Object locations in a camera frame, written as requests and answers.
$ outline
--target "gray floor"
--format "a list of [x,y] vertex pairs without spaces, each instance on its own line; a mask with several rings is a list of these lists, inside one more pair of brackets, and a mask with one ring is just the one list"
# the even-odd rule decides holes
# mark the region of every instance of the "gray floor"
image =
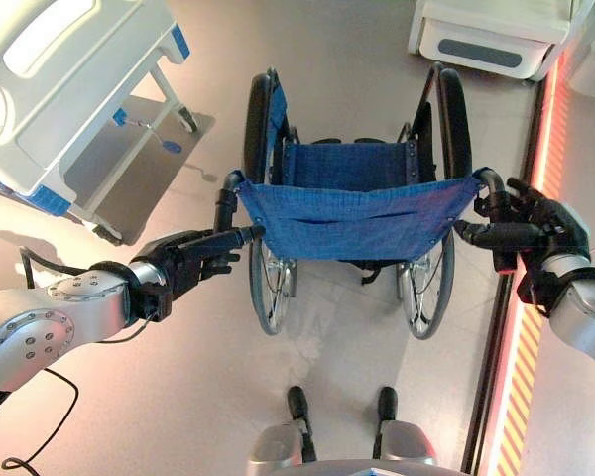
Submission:
[[[213,127],[132,247],[114,248],[72,222],[0,198],[0,289],[22,284],[17,245],[86,267],[127,262],[145,241],[209,227],[217,183],[198,168],[222,178],[239,167],[250,81],[270,65],[305,142],[394,140],[412,119],[430,66],[406,53],[413,2],[169,3],[192,56],[182,66],[165,63],[166,76]],[[474,167],[516,175],[535,87],[459,72]],[[152,89],[139,92],[150,97]],[[475,219],[471,210],[466,216]],[[243,210],[238,222],[248,222]],[[371,455],[377,393],[388,384],[400,395],[399,418],[422,426],[441,465],[460,466],[496,284],[491,256],[457,243],[447,316],[437,335],[419,342],[403,322],[392,273],[361,288],[359,272],[338,263],[302,264],[287,328],[266,337],[249,302],[243,255],[230,276],[202,283],[141,338],[77,349],[55,365],[82,395],[36,460],[42,474],[242,474],[258,434],[288,417],[285,391],[293,384],[309,397],[320,458]],[[0,461],[35,450],[68,402],[69,390],[46,375],[14,394],[0,411]]]

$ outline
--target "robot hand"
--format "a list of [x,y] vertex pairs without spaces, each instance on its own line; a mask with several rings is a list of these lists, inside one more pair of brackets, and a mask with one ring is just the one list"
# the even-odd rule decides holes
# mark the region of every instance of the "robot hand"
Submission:
[[66,352],[138,319],[160,322],[199,281],[229,273],[239,259],[231,250],[265,232],[232,227],[235,182],[219,192],[213,230],[153,241],[128,266],[106,261],[45,288],[0,291],[0,405]]
[[492,250],[499,273],[511,273],[520,254],[526,268],[521,301],[537,305],[562,341],[595,360],[595,268],[586,231],[564,206],[516,178],[507,185],[518,196],[508,194],[493,171],[483,171],[480,179],[489,195],[476,199],[475,210],[491,223],[458,220],[456,233]]

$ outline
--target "wheelchair handle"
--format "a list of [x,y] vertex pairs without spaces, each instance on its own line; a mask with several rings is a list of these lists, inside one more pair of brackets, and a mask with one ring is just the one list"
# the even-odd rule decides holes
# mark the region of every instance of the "wheelchair handle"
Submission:
[[424,129],[431,127],[431,124],[427,124],[427,115],[423,110],[435,79],[445,177],[447,179],[467,177],[472,173],[467,109],[463,88],[454,69],[445,68],[440,62],[436,62],[430,69],[418,103],[411,134],[420,135]]
[[[491,169],[483,169],[480,171],[478,173],[478,178],[489,188],[488,199],[490,223],[511,223],[511,197],[509,193],[505,191],[503,179]],[[518,253],[516,251],[492,250],[492,255],[494,259],[494,269],[501,275],[512,273],[518,265]]]
[[214,233],[228,231],[233,228],[233,215],[238,209],[238,197],[236,196],[236,186],[242,181],[242,176],[235,172],[225,177],[222,188],[216,195],[216,212],[214,214]]

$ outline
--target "wheelchair tire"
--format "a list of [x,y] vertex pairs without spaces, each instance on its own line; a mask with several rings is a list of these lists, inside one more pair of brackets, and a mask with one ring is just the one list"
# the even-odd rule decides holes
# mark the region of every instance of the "wheelchair tire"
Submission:
[[258,238],[249,249],[249,289],[260,326],[268,335],[282,330],[289,298],[295,295],[295,262],[279,260]]
[[[417,339],[426,340],[436,332],[447,309],[453,281],[454,235],[451,230],[423,257],[397,265],[398,297],[404,305],[408,328]],[[425,305],[430,299],[434,301],[433,306]]]

